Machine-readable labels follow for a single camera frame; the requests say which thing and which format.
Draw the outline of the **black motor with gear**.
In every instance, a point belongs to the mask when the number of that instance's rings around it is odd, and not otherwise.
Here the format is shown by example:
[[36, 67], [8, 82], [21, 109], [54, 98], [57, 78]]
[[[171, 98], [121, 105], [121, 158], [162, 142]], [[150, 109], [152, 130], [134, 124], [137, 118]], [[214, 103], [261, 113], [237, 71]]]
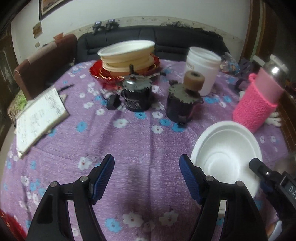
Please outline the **black motor with gear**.
[[150, 78], [137, 74], [130, 64], [128, 77], [122, 82], [121, 95], [125, 106], [132, 112], [144, 112], [152, 104], [152, 81]]

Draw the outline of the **red tray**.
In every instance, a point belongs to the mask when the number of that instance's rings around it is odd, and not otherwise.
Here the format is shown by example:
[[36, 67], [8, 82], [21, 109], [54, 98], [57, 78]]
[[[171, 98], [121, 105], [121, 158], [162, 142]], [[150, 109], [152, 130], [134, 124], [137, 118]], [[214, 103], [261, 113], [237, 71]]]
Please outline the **red tray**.
[[[135, 72], [139, 75], [149, 75], [157, 70], [160, 66], [160, 59], [154, 54], [150, 54], [151, 57], [154, 59], [154, 63], [147, 67], [140, 70], [136, 70]], [[130, 74], [130, 69], [128, 68], [126, 72], [114, 72], [108, 71], [103, 68], [103, 62], [101, 60], [96, 61], [92, 67], [89, 69], [90, 74], [95, 78], [105, 79], [106, 81], [114, 80], [114, 79], [122, 79], [125, 76]]]
[[0, 241], [24, 241], [27, 237], [23, 227], [10, 214], [1, 209], [1, 239]]

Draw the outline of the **brown grinding wheel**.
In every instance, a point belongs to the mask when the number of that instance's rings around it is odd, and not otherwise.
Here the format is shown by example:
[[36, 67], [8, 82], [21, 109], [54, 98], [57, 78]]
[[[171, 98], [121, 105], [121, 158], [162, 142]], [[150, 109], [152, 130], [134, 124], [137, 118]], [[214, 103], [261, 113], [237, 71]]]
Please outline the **brown grinding wheel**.
[[196, 71], [187, 71], [184, 76], [183, 84], [186, 89], [198, 92], [202, 89], [205, 77]]

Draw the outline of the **black power adapter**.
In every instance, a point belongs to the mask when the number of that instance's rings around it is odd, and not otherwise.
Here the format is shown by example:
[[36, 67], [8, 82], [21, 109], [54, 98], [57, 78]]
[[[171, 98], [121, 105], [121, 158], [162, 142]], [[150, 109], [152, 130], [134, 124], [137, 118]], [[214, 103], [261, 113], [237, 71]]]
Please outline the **black power adapter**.
[[121, 100], [119, 94], [113, 94], [107, 100], [106, 108], [108, 110], [116, 110], [121, 105]]

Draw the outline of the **purple floral tablecloth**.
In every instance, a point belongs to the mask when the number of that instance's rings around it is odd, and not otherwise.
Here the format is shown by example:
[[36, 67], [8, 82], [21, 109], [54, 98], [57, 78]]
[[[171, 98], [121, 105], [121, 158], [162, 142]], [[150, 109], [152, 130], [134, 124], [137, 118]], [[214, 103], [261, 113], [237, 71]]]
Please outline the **purple floral tablecloth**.
[[232, 119], [238, 102], [219, 73], [210, 96], [197, 107], [185, 129], [165, 114], [169, 80], [181, 81], [183, 62], [161, 61], [165, 75], [152, 86], [156, 102], [133, 113], [121, 105], [108, 110], [91, 62], [80, 63], [56, 82], [66, 89], [69, 117], [31, 147], [20, 159], [12, 143], [1, 182], [1, 209], [28, 230], [47, 187], [76, 181], [98, 166], [107, 154], [115, 159], [106, 191], [93, 207], [107, 240], [187, 240], [199, 209], [179, 168], [182, 154], [191, 154], [210, 125]]

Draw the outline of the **far beige bowl stack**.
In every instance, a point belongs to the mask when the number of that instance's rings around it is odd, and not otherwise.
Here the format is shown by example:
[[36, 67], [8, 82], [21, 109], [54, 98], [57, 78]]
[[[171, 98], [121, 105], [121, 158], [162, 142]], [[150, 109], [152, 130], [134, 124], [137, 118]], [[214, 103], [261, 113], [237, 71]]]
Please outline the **far beige bowl stack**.
[[154, 51], [155, 42], [150, 40], [130, 40], [119, 42], [100, 49], [97, 54], [108, 71], [126, 72], [130, 64], [134, 70], [147, 68], [154, 63], [150, 54]]

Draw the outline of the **near red tray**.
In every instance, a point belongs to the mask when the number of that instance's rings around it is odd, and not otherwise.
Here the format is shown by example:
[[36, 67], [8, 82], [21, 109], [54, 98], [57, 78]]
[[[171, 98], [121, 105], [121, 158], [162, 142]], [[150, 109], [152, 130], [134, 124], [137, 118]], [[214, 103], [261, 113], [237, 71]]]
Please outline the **near red tray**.
[[1, 239], [0, 241], [24, 241], [27, 237], [23, 227], [10, 214], [1, 209]]

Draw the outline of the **framed wall painting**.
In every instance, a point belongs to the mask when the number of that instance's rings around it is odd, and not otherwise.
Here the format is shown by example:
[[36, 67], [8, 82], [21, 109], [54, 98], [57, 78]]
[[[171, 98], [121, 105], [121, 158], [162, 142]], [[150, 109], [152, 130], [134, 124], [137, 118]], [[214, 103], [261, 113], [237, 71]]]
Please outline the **framed wall painting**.
[[43, 20], [56, 9], [70, 1], [71, 0], [39, 0], [39, 20]]

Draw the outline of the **black pen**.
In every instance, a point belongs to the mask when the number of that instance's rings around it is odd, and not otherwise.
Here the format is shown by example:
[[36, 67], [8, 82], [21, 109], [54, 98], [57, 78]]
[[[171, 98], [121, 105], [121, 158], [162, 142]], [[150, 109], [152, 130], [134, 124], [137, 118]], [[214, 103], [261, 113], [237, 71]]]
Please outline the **black pen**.
[[61, 89], [59, 89], [58, 92], [62, 92], [62, 91], [66, 90], [66, 89], [69, 89], [69, 88], [71, 88], [73, 86], [75, 86], [75, 85], [74, 84], [70, 84], [70, 85], [64, 86]]

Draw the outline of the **dark wooden wardrobe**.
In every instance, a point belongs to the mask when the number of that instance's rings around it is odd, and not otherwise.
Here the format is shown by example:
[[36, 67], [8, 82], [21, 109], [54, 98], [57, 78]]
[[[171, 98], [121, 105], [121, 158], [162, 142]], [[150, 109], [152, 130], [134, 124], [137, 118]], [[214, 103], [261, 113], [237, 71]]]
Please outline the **dark wooden wardrobe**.
[[1, 30], [1, 49], [0, 49], [0, 91], [1, 91], [1, 146], [8, 130], [11, 126], [11, 119], [8, 117], [7, 109], [10, 106], [19, 87], [14, 80], [14, 69], [18, 66], [13, 42], [11, 37], [11, 25], [7, 25]]

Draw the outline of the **patterned blanket pile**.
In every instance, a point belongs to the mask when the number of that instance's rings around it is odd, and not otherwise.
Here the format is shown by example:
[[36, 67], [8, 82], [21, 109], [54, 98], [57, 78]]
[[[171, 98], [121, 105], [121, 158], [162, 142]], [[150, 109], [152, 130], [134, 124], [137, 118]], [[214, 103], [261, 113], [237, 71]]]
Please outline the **patterned blanket pile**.
[[16, 123], [16, 116], [24, 109], [26, 104], [27, 100], [25, 98], [25, 95], [23, 91], [20, 90], [7, 109], [8, 117], [11, 119], [13, 124]]

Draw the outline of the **lined handwritten notebook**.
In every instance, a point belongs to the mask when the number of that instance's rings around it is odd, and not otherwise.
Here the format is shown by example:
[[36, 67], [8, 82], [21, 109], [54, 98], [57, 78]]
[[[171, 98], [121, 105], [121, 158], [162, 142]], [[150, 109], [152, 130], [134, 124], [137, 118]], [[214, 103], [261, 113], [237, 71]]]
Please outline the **lined handwritten notebook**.
[[16, 153], [22, 158], [45, 133], [64, 121], [69, 112], [58, 91], [49, 87], [16, 117]]

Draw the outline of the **pink knit-sleeved bottle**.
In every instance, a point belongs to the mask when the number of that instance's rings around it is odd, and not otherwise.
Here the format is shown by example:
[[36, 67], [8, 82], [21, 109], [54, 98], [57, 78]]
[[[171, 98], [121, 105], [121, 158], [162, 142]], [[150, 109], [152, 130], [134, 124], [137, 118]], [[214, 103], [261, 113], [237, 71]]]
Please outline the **pink knit-sleeved bottle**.
[[257, 73], [248, 75], [250, 84], [234, 109], [233, 121], [255, 133], [268, 118], [275, 118], [287, 75], [287, 66], [271, 54]]

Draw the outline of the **far red tray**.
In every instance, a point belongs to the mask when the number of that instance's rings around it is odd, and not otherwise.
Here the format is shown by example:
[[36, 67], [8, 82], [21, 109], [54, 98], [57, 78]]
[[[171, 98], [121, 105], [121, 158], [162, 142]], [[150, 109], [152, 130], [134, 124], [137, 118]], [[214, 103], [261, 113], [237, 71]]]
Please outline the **far red tray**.
[[[154, 59], [154, 63], [147, 67], [140, 70], [136, 70], [135, 72], [139, 75], [149, 75], [157, 70], [160, 66], [160, 59], [154, 54], [150, 54], [151, 57]], [[105, 79], [106, 81], [114, 80], [114, 79], [122, 79], [125, 76], [130, 74], [130, 69], [128, 68], [126, 72], [114, 72], [108, 71], [103, 68], [103, 62], [101, 60], [96, 61], [92, 67], [89, 69], [90, 74], [95, 78]]]

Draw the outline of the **small white foam bowl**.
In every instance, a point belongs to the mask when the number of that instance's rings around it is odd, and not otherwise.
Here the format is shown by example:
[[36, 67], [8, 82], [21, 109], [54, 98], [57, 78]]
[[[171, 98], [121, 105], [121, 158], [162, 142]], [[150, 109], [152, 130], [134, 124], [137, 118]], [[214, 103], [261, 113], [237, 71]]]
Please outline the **small white foam bowl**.
[[259, 178], [249, 168], [253, 158], [263, 160], [255, 136], [233, 121], [220, 121], [209, 126], [197, 139], [190, 157], [206, 175], [223, 183], [242, 181], [255, 197]]

